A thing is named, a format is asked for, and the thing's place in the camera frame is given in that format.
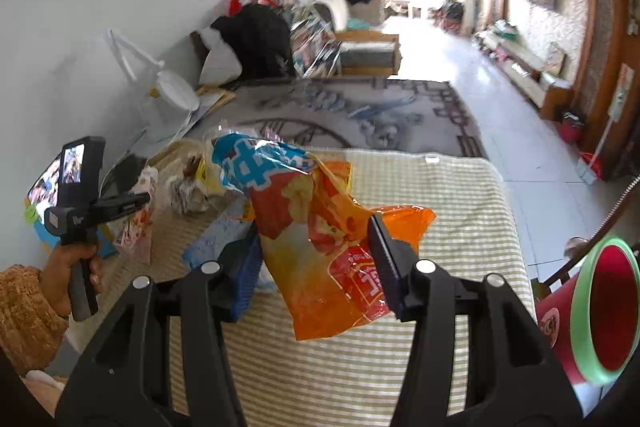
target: rug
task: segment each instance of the rug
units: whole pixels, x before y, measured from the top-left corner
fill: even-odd
[[[225,88],[236,98],[212,115],[217,121],[261,133],[269,128],[303,148],[486,157],[476,122],[447,82],[332,77]]]

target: wooden shelf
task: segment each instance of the wooden shelf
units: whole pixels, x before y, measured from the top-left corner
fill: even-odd
[[[517,42],[503,39],[491,31],[485,32],[481,38],[487,47],[494,51],[500,48],[510,57],[498,67],[536,105],[540,118],[555,120],[558,108],[571,102],[571,88],[564,82],[558,82],[557,86],[552,84],[545,89],[540,84],[544,61]],[[514,69],[514,64],[519,65],[521,71]]]

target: person's hand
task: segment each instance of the person's hand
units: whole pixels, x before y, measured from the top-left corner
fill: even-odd
[[[55,417],[56,407],[58,406],[62,391],[57,387],[53,387],[39,380],[23,378],[22,383],[25,384],[40,405],[43,406],[50,415]]]
[[[91,259],[89,279],[96,293],[102,292],[102,260],[95,254],[97,247],[87,243],[76,243],[65,247],[56,245],[47,265],[40,274],[40,288],[47,302],[60,317],[71,314],[68,286],[71,267],[80,259]]]

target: mattress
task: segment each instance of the mattress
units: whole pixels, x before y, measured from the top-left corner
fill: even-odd
[[[351,192],[364,206],[418,204],[434,210],[438,217],[421,241],[420,257],[466,279],[481,280],[489,272],[498,272],[533,313],[513,214],[491,163],[480,158],[360,150],[317,154],[346,157],[352,163]],[[169,160],[160,163],[167,165]],[[161,281],[182,276],[184,248],[220,210],[187,218],[170,212],[159,216],[152,265],[113,259],[106,280],[110,289],[101,297],[100,312],[82,324],[72,323],[69,340],[82,349],[133,277],[146,273]],[[172,326],[174,408],[186,412],[179,329],[175,323]],[[330,339],[299,342],[282,296],[257,293],[242,321],[225,325],[224,333],[250,426],[386,426],[402,386],[414,324],[402,324],[390,314]],[[464,407],[467,341],[466,320],[458,317],[450,413]]]

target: red cylindrical container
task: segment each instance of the red cylindrical container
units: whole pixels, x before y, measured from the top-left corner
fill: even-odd
[[[640,271],[630,248],[617,238],[598,243],[536,315],[571,383],[615,381],[640,338]]]
[[[576,143],[582,137],[582,126],[574,125],[570,120],[562,120],[559,133],[563,141]]]

